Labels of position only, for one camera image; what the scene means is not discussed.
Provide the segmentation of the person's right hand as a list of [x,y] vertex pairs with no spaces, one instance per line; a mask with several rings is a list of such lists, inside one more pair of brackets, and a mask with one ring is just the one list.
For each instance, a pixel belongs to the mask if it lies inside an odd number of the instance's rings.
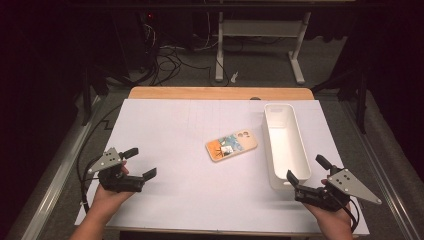
[[309,204],[304,204],[304,206],[316,218],[321,232],[342,229],[351,231],[351,218],[345,210],[340,209],[337,212],[331,212]]

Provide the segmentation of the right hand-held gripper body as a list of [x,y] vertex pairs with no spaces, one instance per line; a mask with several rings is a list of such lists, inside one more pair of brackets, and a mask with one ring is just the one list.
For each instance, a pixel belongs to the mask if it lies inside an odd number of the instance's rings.
[[382,203],[382,200],[347,168],[330,174],[324,186],[318,188],[303,186],[294,178],[294,190],[296,201],[331,212],[345,207],[352,197],[374,204]]

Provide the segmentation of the white plastic storage bin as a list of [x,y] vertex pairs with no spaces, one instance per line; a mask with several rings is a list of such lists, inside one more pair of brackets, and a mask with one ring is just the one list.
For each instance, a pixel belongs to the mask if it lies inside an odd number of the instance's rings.
[[305,183],[312,173],[293,106],[286,103],[266,104],[262,132],[271,187],[274,190],[291,189],[288,171],[300,183]]

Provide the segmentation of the person's left hand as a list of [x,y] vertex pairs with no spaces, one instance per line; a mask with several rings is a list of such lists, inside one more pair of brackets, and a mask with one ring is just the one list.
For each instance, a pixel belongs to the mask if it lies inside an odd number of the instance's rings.
[[100,218],[110,218],[119,210],[121,205],[133,195],[133,192],[117,193],[105,190],[103,186],[99,184],[89,214]]

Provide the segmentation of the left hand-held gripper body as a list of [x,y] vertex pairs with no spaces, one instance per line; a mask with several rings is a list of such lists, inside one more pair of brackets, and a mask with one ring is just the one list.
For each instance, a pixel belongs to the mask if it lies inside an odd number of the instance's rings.
[[114,147],[105,151],[87,170],[97,174],[99,183],[105,190],[113,192],[141,192],[145,182],[142,176],[130,176],[122,170],[124,161]]

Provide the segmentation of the white metal desk frame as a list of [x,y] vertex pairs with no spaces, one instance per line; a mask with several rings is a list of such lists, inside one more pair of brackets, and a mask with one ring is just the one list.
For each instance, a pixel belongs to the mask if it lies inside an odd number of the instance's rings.
[[306,34],[311,17],[310,12],[303,15],[302,20],[273,21],[273,20],[225,20],[223,13],[219,13],[218,41],[215,67],[215,80],[224,80],[224,51],[223,39],[227,37],[281,37],[295,38],[296,46],[288,52],[288,58],[296,80],[303,85],[305,79],[298,61],[298,55]]

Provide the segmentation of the dark equipment with red light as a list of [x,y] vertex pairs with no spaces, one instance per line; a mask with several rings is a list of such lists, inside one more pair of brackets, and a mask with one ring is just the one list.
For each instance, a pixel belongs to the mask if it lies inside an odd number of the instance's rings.
[[143,15],[139,12],[114,12],[112,16],[126,68],[151,68],[156,58],[157,46],[155,34],[143,21]]

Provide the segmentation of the wooden table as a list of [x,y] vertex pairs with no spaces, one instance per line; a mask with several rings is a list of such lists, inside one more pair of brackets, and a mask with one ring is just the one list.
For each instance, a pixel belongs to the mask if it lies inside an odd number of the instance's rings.
[[[314,99],[311,91],[305,88],[135,87],[130,91],[127,99],[259,100],[264,102],[265,105],[270,103],[290,104],[295,110],[299,130],[312,173],[311,177],[305,183],[317,187],[326,174],[325,170],[316,162],[316,155],[323,154],[334,164],[339,164],[341,162],[321,106],[319,102]],[[281,236],[276,234],[212,234],[196,231],[124,231],[176,233],[183,236],[188,236],[190,234],[258,236],[260,238],[266,236]]]

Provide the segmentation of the beige printed phone case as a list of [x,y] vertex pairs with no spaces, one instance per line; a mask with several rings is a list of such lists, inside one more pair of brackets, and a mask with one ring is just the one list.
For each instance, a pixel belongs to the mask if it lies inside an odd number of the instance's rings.
[[245,152],[251,151],[258,146],[253,133],[248,129],[211,140],[205,144],[210,159],[219,162]]

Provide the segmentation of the black stand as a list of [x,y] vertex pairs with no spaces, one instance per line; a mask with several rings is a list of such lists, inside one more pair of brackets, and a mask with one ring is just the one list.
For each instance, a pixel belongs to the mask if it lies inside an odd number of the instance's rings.
[[354,67],[331,76],[328,80],[311,88],[313,94],[324,89],[339,88],[339,101],[356,100],[355,122],[362,134],[365,130],[365,111],[367,94],[367,76],[362,67]]
[[97,96],[107,96],[109,93],[109,88],[107,87],[108,77],[123,86],[134,86],[134,83],[128,77],[114,73],[103,66],[85,64],[82,70],[83,126],[88,124],[92,116],[91,89],[94,89]]

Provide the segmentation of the aluminium rail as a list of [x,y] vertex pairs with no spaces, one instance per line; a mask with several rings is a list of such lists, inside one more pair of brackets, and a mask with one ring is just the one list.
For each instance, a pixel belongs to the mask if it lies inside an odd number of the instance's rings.
[[52,160],[55,168],[47,169],[47,174],[51,179],[47,182],[46,189],[42,191],[42,198],[20,240],[38,240],[40,237],[72,172],[77,156],[81,152],[83,142],[93,124],[93,118],[102,107],[103,102],[102,97],[96,96],[89,104],[92,112],[85,125],[80,123],[83,120],[83,114],[77,115],[77,122],[72,125]]
[[381,189],[401,240],[424,240],[424,183],[407,160],[379,108],[370,102],[365,113],[365,132],[355,120],[355,104],[342,102],[366,152],[366,160]]

